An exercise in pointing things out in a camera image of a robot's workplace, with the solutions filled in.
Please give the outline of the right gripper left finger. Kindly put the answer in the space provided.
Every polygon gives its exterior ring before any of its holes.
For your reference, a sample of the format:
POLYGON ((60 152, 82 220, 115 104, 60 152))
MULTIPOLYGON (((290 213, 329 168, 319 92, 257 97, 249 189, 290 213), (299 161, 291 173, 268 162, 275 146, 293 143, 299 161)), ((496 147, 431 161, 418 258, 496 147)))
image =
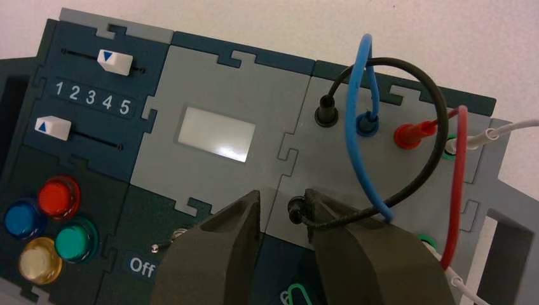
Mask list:
POLYGON ((260 216, 253 190, 180 235, 157 269, 151 304, 248 304, 260 216))

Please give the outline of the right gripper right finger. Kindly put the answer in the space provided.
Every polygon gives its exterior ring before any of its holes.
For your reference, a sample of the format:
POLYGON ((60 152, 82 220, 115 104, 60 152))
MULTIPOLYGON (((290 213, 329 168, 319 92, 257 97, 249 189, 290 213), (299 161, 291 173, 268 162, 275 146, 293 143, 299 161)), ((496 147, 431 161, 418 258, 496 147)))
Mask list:
POLYGON ((420 239, 368 217, 310 229, 328 304, 454 304, 439 261, 420 239))

